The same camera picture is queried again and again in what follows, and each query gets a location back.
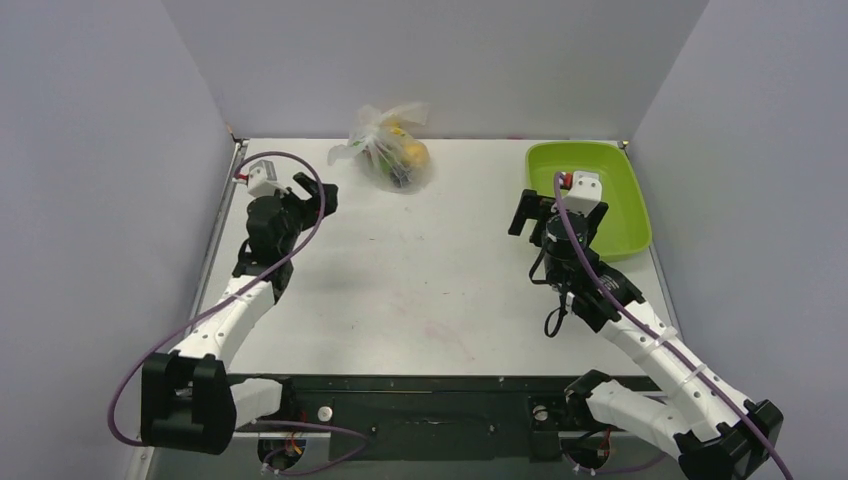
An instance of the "clear plastic bag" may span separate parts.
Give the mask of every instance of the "clear plastic bag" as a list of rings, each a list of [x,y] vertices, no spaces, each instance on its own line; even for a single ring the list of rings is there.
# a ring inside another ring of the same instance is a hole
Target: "clear plastic bag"
[[[358,125],[350,132],[347,145],[336,145],[327,154],[332,165],[340,158],[362,162],[377,184],[390,190],[409,190],[429,178],[430,153],[427,147],[406,132],[403,124],[423,125],[430,107],[415,102],[380,112],[371,105],[359,109]]]

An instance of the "white backdrop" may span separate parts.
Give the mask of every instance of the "white backdrop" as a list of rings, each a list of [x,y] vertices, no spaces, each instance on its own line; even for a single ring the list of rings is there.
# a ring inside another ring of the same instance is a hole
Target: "white backdrop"
[[[124,478],[106,406],[187,319],[232,149],[159,2],[0,0],[0,476]]]
[[[707,0],[164,3],[237,136],[422,100],[431,137],[628,139]]]
[[[848,3],[712,0],[632,144],[687,343],[848,478]],[[756,479],[783,478],[770,462]]]

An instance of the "white table surface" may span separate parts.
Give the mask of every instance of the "white table surface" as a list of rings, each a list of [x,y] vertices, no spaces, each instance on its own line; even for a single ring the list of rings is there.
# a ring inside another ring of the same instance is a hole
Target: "white table surface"
[[[293,260],[279,303],[236,354],[233,373],[346,375],[643,375],[578,318],[542,332],[557,295],[532,285],[538,249],[506,231],[539,141],[426,140],[435,178],[412,195],[374,187],[352,161],[328,166],[341,140],[252,139],[247,155],[283,150],[339,186],[338,211]],[[282,179],[301,168],[274,159]],[[294,182],[296,192],[303,193]],[[247,238],[252,198],[236,188],[202,305],[219,298]],[[668,311],[651,252],[613,264],[661,318]]]

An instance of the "lime green plastic tray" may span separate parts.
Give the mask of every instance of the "lime green plastic tray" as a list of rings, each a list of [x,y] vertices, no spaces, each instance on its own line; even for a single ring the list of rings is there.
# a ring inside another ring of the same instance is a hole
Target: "lime green plastic tray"
[[[601,199],[609,211],[598,227],[592,250],[615,262],[651,244],[651,222],[633,168],[617,147],[597,142],[550,142],[527,151],[527,180],[540,195],[554,195],[554,174],[585,170],[601,176]]]

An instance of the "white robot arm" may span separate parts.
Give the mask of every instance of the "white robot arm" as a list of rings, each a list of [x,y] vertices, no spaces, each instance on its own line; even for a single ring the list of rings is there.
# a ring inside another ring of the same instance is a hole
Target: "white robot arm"
[[[722,381],[677,336],[673,326],[657,317],[641,292],[618,270],[600,260],[589,245],[608,205],[601,201],[602,185],[596,173],[576,171],[563,177],[565,215],[597,280],[640,327],[613,306],[581,264],[553,198],[525,190],[509,233],[520,235],[526,220],[537,220],[530,241],[541,252],[530,270],[535,284],[553,286],[561,296],[556,335],[571,311],[595,333],[625,352],[662,390],[667,403],[637,394],[608,375],[591,371],[565,392],[568,414],[592,430],[616,426],[655,445],[678,459],[690,479],[748,478],[769,456],[761,442],[734,412],[747,412],[762,434],[773,443],[783,422],[781,412],[768,400],[755,404]],[[545,279],[534,279],[544,263]],[[647,326],[657,335],[647,335]],[[675,352],[694,365],[686,365]],[[702,375],[719,386],[720,398]]]
[[[292,264],[259,277],[284,261],[300,233],[315,225],[320,198],[317,184],[303,174],[294,180],[309,199],[283,188],[267,160],[252,165],[245,177],[255,200],[247,209],[248,239],[218,301],[223,307],[170,352],[151,354],[142,366],[141,436],[146,444],[219,454],[236,428],[280,409],[282,384],[251,378],[230,385],[227,370],[256,322],[285,291]],[[323,190],[326,216],[336,210],[338,188],[323,184]]]

